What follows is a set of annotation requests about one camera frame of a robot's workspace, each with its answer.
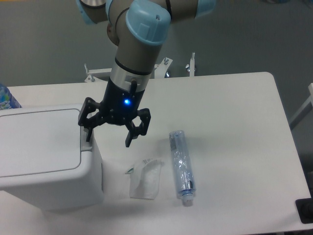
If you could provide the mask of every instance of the white table surface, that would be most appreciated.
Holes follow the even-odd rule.
[[[12,87],[24,106],[101,101],[106,82]],[[95,138],[104,161],[102,204],[41,211],[0,192],[0,234],[242,235],[313,228],[295,200],[310,197],[288,122],[269,73],[154,79],[140,105],[148,134],[125,147],[126,127],[104,124]],[[168,134],[183,129],[197,186],[194,204],[176,198]],[[155,200],[129,198],[126,168],[161,158]]]

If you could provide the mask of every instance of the blue led light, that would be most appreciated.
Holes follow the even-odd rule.
[[[130,101],[129,99],[125,99],[125,100],[124,100],[124,104],[130,105],[130,104],[131,104],[131,101]]]

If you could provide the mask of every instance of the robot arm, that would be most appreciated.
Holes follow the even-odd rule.
[[[77,4],[87,23],[108,18],[108,36],[118,46],[103,100],[97,103],[87,97],[78,124],[87,129],[87,141],[98,125],[126,125],[129,147],[133,139],[147,134],[150,111],[138,107],[170,23],[212,11],[215,0],[77,0]],[[141,119],[138,127],[133,123],[136,117]]]

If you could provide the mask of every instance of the plastic bottle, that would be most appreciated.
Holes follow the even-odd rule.
[[[21,108],[9,89],[0,83],[0,110]]]
[[[173,131],[170,133],[170,146],[177,194],[185,205],[191,205],[196,185],[184,131]]]

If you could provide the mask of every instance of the gray floor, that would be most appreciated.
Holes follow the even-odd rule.
[[[172,58],[173,76],[186,75],[193,51],[197,75],[268,71],[290,118],[313,82],[313,9],[302,0],[217,2],[210,16],[172,25],[158,61]],[[107,23],[85,25],[74,0],[0,2],[0,22],[0,82],[7,86],[82,82],[84,63],[112,66],[116,47]],[[312,127],[310,114],[293,131],[307,168]]]

